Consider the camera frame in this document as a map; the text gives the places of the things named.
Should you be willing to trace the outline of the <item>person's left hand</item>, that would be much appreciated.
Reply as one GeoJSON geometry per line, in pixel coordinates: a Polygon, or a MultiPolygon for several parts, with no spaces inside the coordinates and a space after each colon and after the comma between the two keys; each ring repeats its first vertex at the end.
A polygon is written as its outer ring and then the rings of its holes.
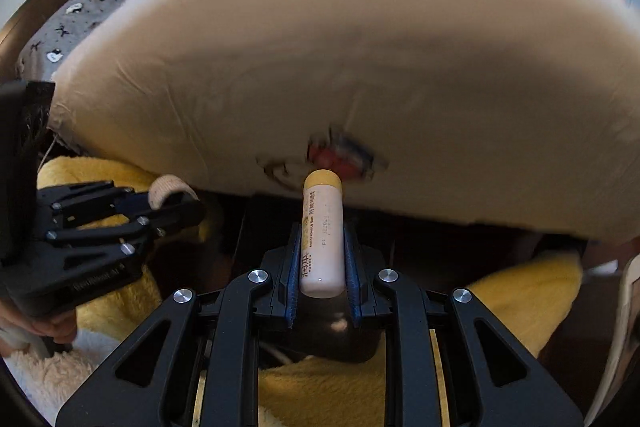
{"type": "Polygon", "coordinates": [[[39,337],[50,337],[56,343],[71,343],[77,336],[77,311],[71,309],[54,317],[33,319],[23,314],[11,300],[0,303],[1,327],[10,332],[26,332],[39,337]]]}

